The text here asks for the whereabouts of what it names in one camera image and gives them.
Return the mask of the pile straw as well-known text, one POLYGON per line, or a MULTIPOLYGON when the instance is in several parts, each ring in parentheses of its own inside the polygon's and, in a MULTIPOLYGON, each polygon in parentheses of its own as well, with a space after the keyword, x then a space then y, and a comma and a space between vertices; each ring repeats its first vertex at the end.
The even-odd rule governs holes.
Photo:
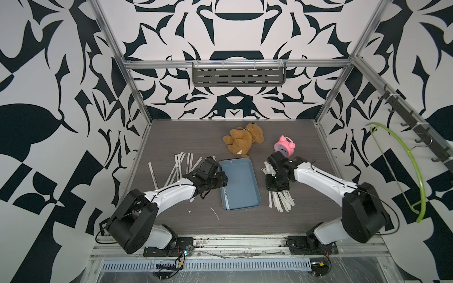
POLYGON ((268 192, 269 208, 275 208, 277 212, 290 212, 295 206, 294 199, 289 191, 268 192))
POLYGON ((167 178, 167 180, 165 182, 165 186, 173 184, 181 178, 182 162, 184 161, 185 156, 186 156, 185 152, 180 152, 179 154, 176 154, 174 156, 175 164, 173 166, 173 169, 172 169, 169 177, 167 178))

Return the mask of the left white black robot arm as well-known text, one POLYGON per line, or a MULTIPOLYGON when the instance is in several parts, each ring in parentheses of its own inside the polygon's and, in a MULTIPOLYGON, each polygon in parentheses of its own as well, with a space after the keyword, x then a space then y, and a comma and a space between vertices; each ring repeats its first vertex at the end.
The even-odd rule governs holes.
POLYGON ((209 156, 200 167, 173 184, 155 191, 130 191, 108 220, 106 231, 127 254, 143 247, 172 248, 176 233, 164 224, 155 224, 159 214, 194 197, 204 198, 211 190, 227 184, 221 165, 209 156))

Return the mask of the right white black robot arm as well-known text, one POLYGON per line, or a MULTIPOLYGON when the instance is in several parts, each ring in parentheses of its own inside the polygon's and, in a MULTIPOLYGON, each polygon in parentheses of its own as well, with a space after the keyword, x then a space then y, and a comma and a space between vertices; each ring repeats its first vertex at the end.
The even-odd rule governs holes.
POLYGON ((306 233, 307 249, 314 250, 351 238, 366 243, 389 221, 384 203, 369 183, 356 184, 322 171, 300 157, 286 158, 273 153, 264 162, 265 184, 272 196, 283 196, 286 207, 291 182, 310 186, 324 194, 342 209, 339 219, 323 222, 306 233))

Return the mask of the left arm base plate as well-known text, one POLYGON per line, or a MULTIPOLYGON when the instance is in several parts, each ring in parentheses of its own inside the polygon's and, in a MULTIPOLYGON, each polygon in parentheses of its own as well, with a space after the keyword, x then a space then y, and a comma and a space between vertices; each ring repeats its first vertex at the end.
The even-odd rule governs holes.
POLYGON ((193 250, 193 243, 193 237, 181 237, 171 241, 164 249, 146 247, 143 256, 145 258, 187 256, 193 250))

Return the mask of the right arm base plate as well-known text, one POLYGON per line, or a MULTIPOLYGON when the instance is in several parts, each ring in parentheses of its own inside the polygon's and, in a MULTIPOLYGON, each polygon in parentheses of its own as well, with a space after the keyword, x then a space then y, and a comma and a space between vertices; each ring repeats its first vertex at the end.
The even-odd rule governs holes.
POLYGON ((336 255, 338 248, 335 243, 321 244, 314 236, 288 236, 285 246, 291 255, 336 255))

